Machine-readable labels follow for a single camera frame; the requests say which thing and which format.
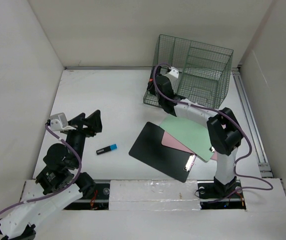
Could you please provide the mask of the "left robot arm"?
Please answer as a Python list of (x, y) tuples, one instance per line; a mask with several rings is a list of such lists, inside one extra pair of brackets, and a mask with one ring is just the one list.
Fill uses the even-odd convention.
[(57, 139), (21, 201), (0, 211), (0, 235), (4, 240), (32, 240), (44, 224), (65, 207), (94, 194), (95, 181), (81, 172), (85, 140), (102, 131), (101, 112), (81, 113), (67, 120), (64, 113), (50, 116), (45, 129)]

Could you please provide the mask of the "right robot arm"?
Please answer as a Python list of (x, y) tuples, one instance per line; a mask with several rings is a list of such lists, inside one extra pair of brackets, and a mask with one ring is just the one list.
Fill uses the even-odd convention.
[(230, 108), (215, 112), (174, 93), (170, 79), (160, 73), (150, 76), (147, 91), (156, 96), (160, 107), (168, 114), (200, 124), (209, 134), (211, 146), (217, 153), (217, 169), (214, 175), (214, 191), (225, 197), (235, 189), (234, 165), (243, 134)]

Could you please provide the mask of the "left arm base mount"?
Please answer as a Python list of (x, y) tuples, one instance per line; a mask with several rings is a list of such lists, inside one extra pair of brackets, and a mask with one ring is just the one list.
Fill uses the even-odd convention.
[(71, 203), (64, 210), (101, 211), (109, 209), (110, 180), (96, 180), (94, 192), (89, 197), (82, 197)]

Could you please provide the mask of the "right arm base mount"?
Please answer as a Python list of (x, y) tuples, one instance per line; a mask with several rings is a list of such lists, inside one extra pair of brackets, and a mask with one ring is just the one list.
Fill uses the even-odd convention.
[(244, 194), (240, 190), (231, 194), (241, 187), (239, 180), (226, 193), (219, 192), (215, 187), (213, 180), (197, 181), (194, 195), (199, 198), (201, 210), (246, 210)]

